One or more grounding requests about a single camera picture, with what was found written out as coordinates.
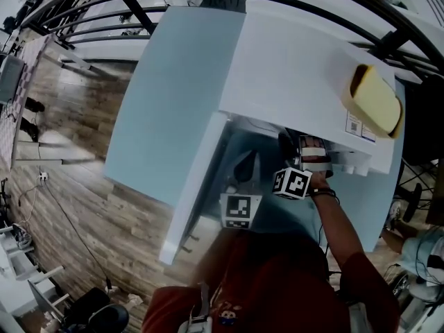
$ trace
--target person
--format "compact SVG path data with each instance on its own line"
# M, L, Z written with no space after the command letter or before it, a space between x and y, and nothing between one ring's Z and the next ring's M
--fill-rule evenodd
M190 316L196 317L207 302L201 298L204 287L211 298L209 324L216 333L396 332L398 302L365 256L355 229L329 191L325 174L313 173L310 185L322 189L312 200L341 268L340 295L328 282L325 253L308 234L224 228L188 287L154 292L142 332L186 332ZM360 302L367 330L356 329L350 300Z
M30 97L28 97L26 99L25 108L30 110L31 112L36 112L36 113L44 111L44 105L41 102L36 101ZM0 104L0 112L2 112L2 110L3 110L3 107ZM24 117L22 117L22 121L20 122L20 130L28 133L29 137L31 137L33 142L38 142L39 128L37 127L37 125L29 122Z
M429 284L444 284L444 233L440 227L419 231L400 219L401 202L394 201L381 237L394 252L398 264Z

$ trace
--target chair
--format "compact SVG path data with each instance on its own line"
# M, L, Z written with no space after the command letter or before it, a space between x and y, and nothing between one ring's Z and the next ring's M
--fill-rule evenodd
M122 305L110 304L110 298L94 287L65 310L66 332L122 333L130 315Z

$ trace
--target hand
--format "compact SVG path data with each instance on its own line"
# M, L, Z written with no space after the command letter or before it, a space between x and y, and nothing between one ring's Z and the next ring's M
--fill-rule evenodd
M312 189L329 189L327 180L325 179L326 171L315 171L311 175L310 186Z
M322 141L317 137L308 136L301 140L302 147L314 147L314 148L324 148ZM317 155L310 155L303 157L303 162L313 162L318 160L320 157ZM327 180L325 179L326 171L314 171L311 175L310 186L313 189L329 189Z

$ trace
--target black chair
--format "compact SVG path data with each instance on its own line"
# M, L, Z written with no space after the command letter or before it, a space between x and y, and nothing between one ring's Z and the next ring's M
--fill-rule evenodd
M404 148L395 194L409 202L403 216L403 220L409 222L418 208L422 186L418 183L413 192L407 191L400 186L400 178L405 166L410 169L411 166L429 167L432 160L444 156L444 143L441 141L442 110L440 105L436 104L439 94L444 89L444 79L432 75L420 85L405 82L404 86L406 98ZM420 175L416 174L415 178L420 179Z
M130 314L122 305L108 305L91 316L87 327L96 333L122 333L128 322Z
M130 315L122 305L110 304L110 298L94 287L65 310L62 326L68 333L122 333Z

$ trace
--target red shirt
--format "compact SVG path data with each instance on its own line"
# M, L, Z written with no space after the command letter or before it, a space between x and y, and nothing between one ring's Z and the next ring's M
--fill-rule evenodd
M348 306L327 277L324 253L312 239L288 234L244 235L236 243L212 303L212 331L349 332ZM374 332L396 332L398 302L363 254L353 255L342 268L344 296L365 304ZM193 306L198 313L200 289L156 290L142 332L177 333Z

